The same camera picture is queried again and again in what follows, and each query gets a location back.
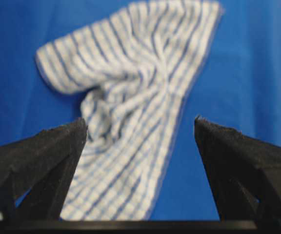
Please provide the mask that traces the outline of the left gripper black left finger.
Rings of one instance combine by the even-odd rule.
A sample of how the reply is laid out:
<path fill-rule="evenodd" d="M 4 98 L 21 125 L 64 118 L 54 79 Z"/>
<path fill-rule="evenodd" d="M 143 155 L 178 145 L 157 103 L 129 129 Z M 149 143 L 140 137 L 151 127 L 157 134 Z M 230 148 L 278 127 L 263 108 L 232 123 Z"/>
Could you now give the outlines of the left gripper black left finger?
<path fill-rule="evenodd" d="M 79 118 L 0 146 L 0 221 L 58 219 L 86 139 Z"/>

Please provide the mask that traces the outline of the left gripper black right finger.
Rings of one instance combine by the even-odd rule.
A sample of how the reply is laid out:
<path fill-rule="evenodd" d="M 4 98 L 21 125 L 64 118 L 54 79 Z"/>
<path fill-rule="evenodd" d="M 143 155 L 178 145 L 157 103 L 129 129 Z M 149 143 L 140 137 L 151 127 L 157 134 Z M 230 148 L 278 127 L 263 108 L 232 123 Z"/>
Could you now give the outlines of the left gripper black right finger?
<path fill-rule="evenodd" d="M 220 224 L 237 232 L 281 232 L 281 147 L 202 117 L 194 137 Z"/>

